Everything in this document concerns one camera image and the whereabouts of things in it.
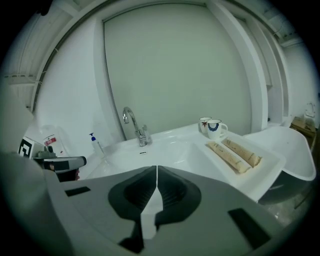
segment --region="cup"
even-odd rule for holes
[[[207,122],[211,120],[211,117],[201,117],[199,119],[200,130],[203,134],[208,134],[207,132]]]
[[[207,127],[206,127],[207,133],[211,140],[217,140],[220,137],[227,135],[228,126],[222,123],[221,120],[218,120],[218,119],[208,120],[206,124],[207,124]],[[225,126],[226,132],[221,133],[222,126]]]

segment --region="white sink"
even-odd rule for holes
[[[300,132],[277,126],[245,137],[283,155],[287,161],[282,170],[287,174],[303,181],[315,179],[317,172],[314,160],[308,142]]]
[[[228,131],[235,142],[262,157],[261,163],[239,174],[206,144],[211,141],[201,134],[197,124],[152,135],[153,143],[140,147],[137,139],[105,147],[105,158],[95,154],[80,168],[80,179],[100,178],[148,166],[166,166],[191,172],[235,187],[254,201],[271,187],[286,164],[280,154]]]
[[[139,147],[138,141],[133,141],[133,145],[117,150],[114,146],[106,147],[106,157],[87,179],[129,172],[147,166],[166,166],[200,175],[212,170],[211,178],[227,181],[193,142],[171,136]]]

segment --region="box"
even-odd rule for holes
[[[291,123],[290,128],[304,135],[304,137],[308,142],[309,148],[312,151],[316,141],[316,134],[317,134],[314,123],[311,123],[311,122],[306,123],[303,118],[295,117]]]
[[[34,141],[33,139],[24,136],[20,143],[18,154],[22,157],[31,159],[36,157],[39,151],[44,151],[44,150],[45,150],[45,145],[41,145],[38,142]]]

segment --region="faucet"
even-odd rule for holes
[[[133,123],[134,129],[135,129],[134,133],[139,141],[140,147],[144,147],[147,144],[151,144],[152,139],[151,139],[151,136],[150,136],[150,133],[148,131],[147,126],[144,124],[142,126],[142,130],[139,129],[135,114],[132,112],[132,110],[129,107],[126,106],[123,109],[123,113],[122,113],[122,118],[123,118],[123,121],[125,124],[129,124],[129,119],[128,119],[129,115],[131,116],[132,123]]]

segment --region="wrapped bread roll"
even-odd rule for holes
[[[226,145],[229,149],[231,149],[233,152],[237,153],[252,167],[255,167],[257,164],[259,164],[262,159],[262,157],[257,156],[255,153],[252,153],[250,150],[247,150],[243,146],[233,142],[228,138],[224,139],[222,143]]]
[[[215,142],[209,142],[207,144],[219,157],[235,168],[239,173],[243,174],[250,169],[240,159],[230,154],[222,146]]]

